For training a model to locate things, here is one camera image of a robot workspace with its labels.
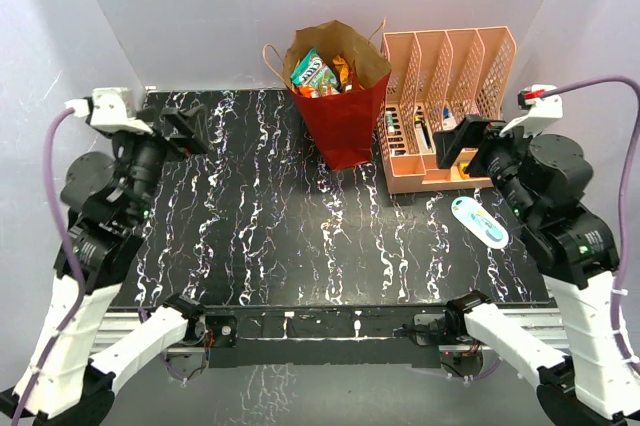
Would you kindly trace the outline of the red paper bag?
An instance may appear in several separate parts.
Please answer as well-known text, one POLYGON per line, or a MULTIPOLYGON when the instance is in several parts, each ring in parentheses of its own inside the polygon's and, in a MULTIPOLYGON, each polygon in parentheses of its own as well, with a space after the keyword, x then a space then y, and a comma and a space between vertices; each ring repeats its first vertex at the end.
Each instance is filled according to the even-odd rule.
POLYGON ((291 93, 327 166, 337 171, 370 162, 372 134, 392 72, 372 38, 332 20, 296 31, 278 59, 281 66, 271 71, 291 93), (312 48, 333 71, 337 88, 292 83, 291 74, 312 48))

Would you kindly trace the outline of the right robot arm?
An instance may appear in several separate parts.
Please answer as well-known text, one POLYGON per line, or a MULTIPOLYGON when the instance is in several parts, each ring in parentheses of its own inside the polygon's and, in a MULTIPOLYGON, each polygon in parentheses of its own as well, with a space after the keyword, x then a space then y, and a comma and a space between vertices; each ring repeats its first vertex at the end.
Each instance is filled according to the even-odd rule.
POLYGON ((581 202, 593 170, 572 139, 526 137, 476 115, 434 135, 437 164, 475 150, 467 171, 486 176, 520 223, 519 236, 559 309, 567 352, 545 344, 474 291, 446 305, 443 331, 491 347, 534 388, 556 425, 624 425, 639 416, 639 375, 618 348, 610 309, 622 271, 609 226, 581 202))

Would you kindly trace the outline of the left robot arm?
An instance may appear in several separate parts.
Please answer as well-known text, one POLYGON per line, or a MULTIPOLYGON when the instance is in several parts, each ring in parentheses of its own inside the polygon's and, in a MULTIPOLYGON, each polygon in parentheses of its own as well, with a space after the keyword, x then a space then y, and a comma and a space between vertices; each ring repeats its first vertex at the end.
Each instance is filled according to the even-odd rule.
POLYGON ((21 379, 1 394, 13 423, 98 425, 121 388, 170 346, 204 338, 204 309, 175 294, 144 314, 128 334, 100 352, 93 345, 143 244, 141 228, 168 162, 204 155, 204 111, 144 109, 118 121, 109 133, 110 154, 88 152, 68 168, 57 189, 53 145, 59 122, 45 136, 43 178, 61 238, 49 309, 21 379))

